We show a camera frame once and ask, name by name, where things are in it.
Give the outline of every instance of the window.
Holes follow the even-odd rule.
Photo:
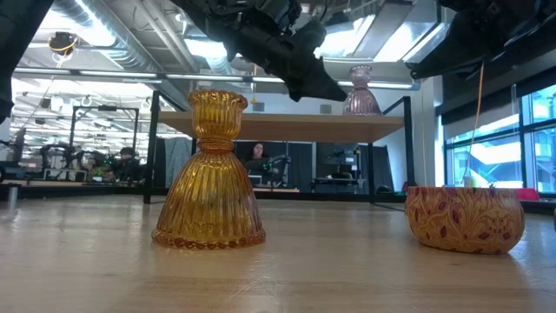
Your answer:
[[[556,193],[556,129],[534,133],[534,159],[539,192]]]
[[[480,187],[490,183],[498,188],[521,188],[521,144],[517,135],[496,138],[475,143],[469,161],[469,145],[453,148],[452,181],[456,186],[463,185],[463,176],[469,163],[471,175]]]
[[[513,130],[516,129],[519,125],[520,125],[520,115],[513,114],[509,117],[502,118],[496,122],[484,126],[480,126],[475,131],[475,137],[491,135],[504,130]],[[471,130],[452,138],[452,143],[457,143],[460,141],[471,139],[472,136],[473,136],[473,131]]]
[[[556,85],[535,91],[522,98],[525,125],[556,118]]]

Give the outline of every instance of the cable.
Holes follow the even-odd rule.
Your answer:
[[[65,46],[65,47],[63,47],[63,48],[52,48],[52,46],[50,45],[50,42],[52,41],[52,38],[49,38],[49,43],[48,43],[48,45],[49,45],[49,48],[50,48],[51,50],[53,50],[53,51],[63,51],[63,52],[64,52],[64,56],[65,56],[65,55],[67,54],[67,52],[68,52],[67,50],[73,48],[73,46],[76,45],[77,39],[79,39],[79,37],[76,37],[76,39],[74,39],[73,43],[70,43],[69,45],[67,45],[67,46]]]
[[[324,19],[324,16],[327,15],[327,11],[328,11],[328,2],[330,0],[324,0],[324,10],[322,11],[322,15],[321,15],[321,22]]]
[[[480,104],[483,97],[483,77],[485,74],[485,62],[480,66],[480,78],[479,78],[479,101],[477,102],[477,114],[475,116],[475,127],[473,128],[473,134],[471,135],[471,145],[469,145],[469,157],[467,158],[466,170],[463,172],[463,177],[461,178],[461,183],[464,183],[467,171],[469,170],[469,165],[471,165],[471,149],[473,148],[473,143],[475,142],[475,131],[477,130],[477,125],[479,124],[479,114],[480,114]]]
[[[135,25],[135,27],[137,28],[137,30],[139,31],[145,31],[148,27],[149,27],[149,23],[147,23],[145,26],[143,27],[139,27],[137,26],[136,23],[136,12],[137,12],[137,7],[133,8],[133,13],[131,13],[131,19],[133,20],[133,24]]]
[[[56,66],[57,69],[60,69],[60,68],[62,67],[63,63],[65,62],[65,57],[66,57],[67,54],[68,54],[68,50],[64,51],[64,53],[63,53],[64,59],[61,60],[61,61],[58,63],[58,65]],[[44,91],[43,96],[41,97],[41,101],[39,101],[39,103],[36,105],[36,108],[33,110],[33,112],[31,113],[31,115],[30,115],[29,118],[27,119],[27,121],[25,121],[25,123],[23,123],[23,125],[21,125],[21,127],[19,128],[19,130],[23,129],[23,128],[29,123],[29,121],[31,120],[31,118],[33,118],[33,116],[36,114],[36,112],[38,111],[38,109],[41,107],[41,103],[42,103],[42,102],[44,101],[44,99],[46,98],[46,95],[48,94],[48,92],[49,92],[49,90],[50,90],[50,87],[52,87],[52,84],[54,83],[54,78],[56,78],[56,75],[53,75],[53,76],[50,78],[50,83],[49,83],[48,87],[46,88],[46,90]]]

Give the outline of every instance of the painted ceramic bowl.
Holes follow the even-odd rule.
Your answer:
[[[515,190],[413,187],[405,211],[420,243],[450,251],[507,253],[525,228]]]

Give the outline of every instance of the fluorescent light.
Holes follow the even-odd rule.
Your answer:
[[[156,78],[155,73],[135,73],[126,71],[80,70],[82,75],[93,77]]]
[[[445,24],[441,23],[439,25],[437,25],[433,31],[431,31],[426,37],[423,38],[423,40],[420,41],[420,43],[417,43],[416,46],[414,46],[403,58],[402,60],[404,62],[406,62],[407,60],[409,60],[410,58],[412,58],[417,52],[419,52],[421,49],[423,49],[425,47],[425,45],[427,45],[428,42],[430,42],[436,35],[438,35],[442,30],[444,30]]]
[[[168,79],[188,79],[188,80],[200,80],[200,81],[210,81],[210,82],[243,82],[243,77],[233,77],[233,76],[218,76],[218,75],[195,75],[195,74],[168,74],[166,75]]]
[[[278,77],[253,77],[253,83],[284,83]]]
[[[368,88],[403,89],[410,90],[414,87],[412,83],[369,83]]]
[[[184,39],[184,41],[188,46],[189,52],[194,56],[209,58],[222,58],[228,56],[228,52],[223,43],[195,39]],[[242,55],[236,53],[235,56],[241,57]]]
[[[347,45],[346,49],[344,50],[344,57],[352,55],[355,52],[355,49],[357,49],[357,46],[359,46],[359,43],[361,43],[361,40],[363,40],[363,37],[365,37],[368,29],[373,24],[375,17],[376,15],[373,14],[365,17],[364,19],[360,18],[354,22],[354,28],[356,29],[356,31],[353,36],[353,40]]]
[[[339,81],[338,85],[341,87],[354,87],[354,84],[349,81]],[[393,89],[393,90],[411,90],[414,87],[412,83],[382,83],[382,82],[369,83],[367,86],[368,88]]]
[[[180,137],[180,138],[187,138],[187,139],[191,140],[191,136],[188,136],[188,135],[185,135],[185,134],[178,134],[178,133],[175,133],[175,134],[172,134],[172,133],[156,134],[156,136],[160,137],[160,138],[178,138],[178,137]]]
[[[397,62],[409,49],[414,40],[414,33],[411,27],[404,23],[384,44],[379,53],[374,57],[375,62]]]
[[[14,72],[15,73],[24,73],[24,74],[49,74],[49,75],[69,75],[69,74],[71,74],[69,70],[22,68],[22,67],[16,68],[14,70]]]

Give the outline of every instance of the desk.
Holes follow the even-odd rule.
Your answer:
[[[153,93],[151,104],[151,127],[149,129],[149,152],[146,173],[152,173],[156,148],[156,130],[158,123],[165,123],[193,138],[192,151],[196,152],[196,134],[190,112],[161,112],[160,97],[168,103],[172,100],[160,91]],[[393,132],[404,128],[406,138],[407,183],[415,185],[413,123],[411,115],[411,97],[402,97],[384,110],[386,115],[392,109],[403,104],[403,117],[351,117],[331,115],[287,115],[254,114],[242,116],[242,128],[237,139],[305,141],[318,143],[368,143],[374,142]],[[372,153],[368,158],[368,177],[374,177],[374,160]],[[374,180],[369,179],[369,189],[374,190]],[[152,177],[146,176],[143,201],[150,203],[152,194]],[[374,193],[370,192],[369,202],[374,203]]]

